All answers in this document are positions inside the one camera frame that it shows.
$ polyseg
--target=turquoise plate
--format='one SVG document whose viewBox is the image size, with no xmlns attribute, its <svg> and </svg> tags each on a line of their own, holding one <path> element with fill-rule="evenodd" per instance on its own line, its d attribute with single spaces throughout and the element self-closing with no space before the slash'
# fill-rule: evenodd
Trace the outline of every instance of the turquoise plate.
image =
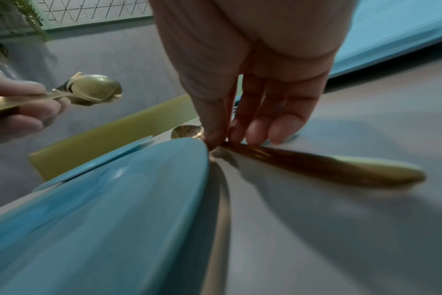
<svg viewBox="0 0 442 295">
<path fill-rule="evenodd" d="M 112 152 L 104 154 L 103 156 L 99 156 L 94 160 L 91 160 L 83 165 L 80 165 L 79 167 L 76 167 L 70 171 L 67 171 L 64 174 L 59 175 L 58 177 L 55 177 L 43 183 L 42 185 L 36 187 L 33 191 L 41 191 L 49 187 L 52 187 L 53 185 L 56 185 L 58 183 L 66 182 L 68 180 L 73 179 L 74 177 L 87 173 L 88 171 L 93 170 L 101 165 L 119 159 L 120 157 L 126 156 L 133 152 L 136 152 L 142 147 L 142 144 L 150 140 L 152 137 L 153 136 L 147 136 L 144 139 L 139 139 L 137 141 L 124 145 L 118 149 L 115 149 Z"/>
<path fill-rule="evenodd" d="M 154 295 L 200 204 L 197 139 L 145 148 L 0 216 L 0 295 Z"/>
</svg>

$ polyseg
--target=hand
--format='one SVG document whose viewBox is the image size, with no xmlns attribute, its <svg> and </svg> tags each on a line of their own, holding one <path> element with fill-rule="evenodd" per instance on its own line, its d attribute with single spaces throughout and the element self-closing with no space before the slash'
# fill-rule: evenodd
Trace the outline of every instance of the hand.
<svg viewBox="0 0 442 295">
<path fill-rule="evenodd" d="M 309 119 L 356 0 L 150 0 L 209 148 L 281 143 Z M 230 124 L 237 77 L 243 95 Z"/>
<path fill-rule="evenodd" d="M 0 96 L 42 94 L 45 87 L 36 82 L 14 81 L 0 76 Z M 0 143 L 27 136 L 51 125 L 69 106 L 67 98 L 24 104 L 16 114 L 0 119 Z"/>
</svg>

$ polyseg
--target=spoon handle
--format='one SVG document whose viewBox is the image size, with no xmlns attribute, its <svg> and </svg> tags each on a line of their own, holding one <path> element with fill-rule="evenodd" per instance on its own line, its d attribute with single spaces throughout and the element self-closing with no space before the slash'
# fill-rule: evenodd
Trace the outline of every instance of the spoon handle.
<svg viewBox="0 0 442 295">
<path fill-rule="evenodd" d="M 266 147 L 224 142 L 223 148 L 292 172 L 347 185 L 396 188 L 425 181 L 421 167 L 382 159 L 320 156 Z"/>
<path fill-rule="evenodd" d="M 12 114 L 16 107 L 23 104 L 37 100 L 58 99 L 69 95 L 68 92 L 54 90 L 39 95 L 0 96 L 0 118 Z"/>
</svg>

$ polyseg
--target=table surface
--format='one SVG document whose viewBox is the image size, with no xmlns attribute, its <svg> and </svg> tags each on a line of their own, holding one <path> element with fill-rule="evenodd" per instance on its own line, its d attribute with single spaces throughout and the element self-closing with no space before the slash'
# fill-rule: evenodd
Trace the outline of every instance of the table surface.
<svg viewBox="0 0 442 295">
<path fill-rule="evenodd" d="M 356 189 L 219 153 L 231 212 L 224 293 L 442 294 L 442 59 L 325 94 L 280 147 L 408 161 L 428 180 Z"/>
</svg>

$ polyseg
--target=gold spoon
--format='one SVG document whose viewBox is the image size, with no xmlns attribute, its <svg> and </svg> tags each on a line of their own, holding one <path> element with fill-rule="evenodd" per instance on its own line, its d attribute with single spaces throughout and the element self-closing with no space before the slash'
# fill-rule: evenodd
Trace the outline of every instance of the gold spoon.
<svg viewBox="0 0 442 295">
<path fill-rule="evenodd" d="M 173 129 L 171 139 L 200 139 L 203 127 L 181 125 Z M 221 147 L 289 171 L 347 185 L 396 188 L 424 182 L 422 168 L 399 161 L 352 156 L 321 156 L 241 143 L 224 142 Z"/>
<path fill-rule="evenodd" d="M 77 73 L 53 91 L 40 95 L 0 96 L 0 117 L 28 102 L 67 97 L 73 104 L 93 105 L 113 102 L 122 96 L 119 82 L 101 75 Z"/>
</svg>

